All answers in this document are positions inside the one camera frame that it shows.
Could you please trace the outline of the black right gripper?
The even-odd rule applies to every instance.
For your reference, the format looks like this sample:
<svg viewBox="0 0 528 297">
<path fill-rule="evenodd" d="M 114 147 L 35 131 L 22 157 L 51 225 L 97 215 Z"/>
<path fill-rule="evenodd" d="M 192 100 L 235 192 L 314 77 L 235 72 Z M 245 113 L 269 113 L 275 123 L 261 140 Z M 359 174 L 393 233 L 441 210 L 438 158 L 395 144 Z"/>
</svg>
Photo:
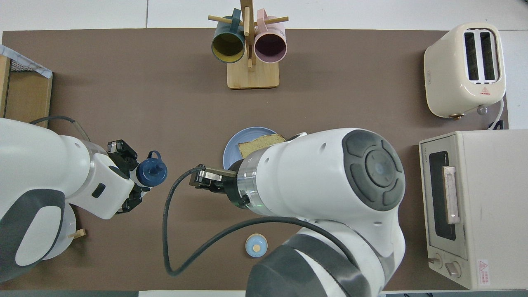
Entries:
<svg viewBox="0 0 528 297">
<path fill-rule="evenodd" d="M 203 176 L 206 171 L 213 172 L 214 174 L 219 175 L 219 181 L 212 181 L 209 186 L 209 190 L 213 193 L 225 193 L 229 198 L 230 202 L 236 207 L 246 207 L 248 204 L 248 199 L 243 197 L 243 194 L 240 194 L 238 188 L 238 177 L 240 166 L 243 163 L 243 160 L 238 160 L 232 164 L 226 171 L 234 171 L 234 177 L 227 176 L 225 173 L 220 174 L 220 169 L 214 167 L 206 167 L 204 164 L 199 164 L 194 168 L 194 174 L 197 176 Z M 190 180 L 190 186 L 193 186 L 196 189 L 206 189 L 206 181 L 203 177 L 193 177 Z"/>
</svg>

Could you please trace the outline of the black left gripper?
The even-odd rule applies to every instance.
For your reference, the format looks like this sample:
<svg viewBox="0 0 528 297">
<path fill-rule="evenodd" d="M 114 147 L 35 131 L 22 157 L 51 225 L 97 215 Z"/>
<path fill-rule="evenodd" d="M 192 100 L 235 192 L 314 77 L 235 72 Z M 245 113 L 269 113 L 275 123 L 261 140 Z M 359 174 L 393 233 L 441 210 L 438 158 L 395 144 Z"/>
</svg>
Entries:
<svg viewBox="0 0 528 297">
<path fill-rule="evenodd" d="M 107 154 L 111 160 L 108 165 L 108 181 L 112 186 L 124 186 L 125 180 L 132 185 L 131 172 L 137 168 L 137 153 L 122 139 L 107 143 Z M 120 207 L 120 214 L 130 212 L 143 201 L 145 193 L 150 187 L 133 186 L 128 198 Z"/>
</svg>

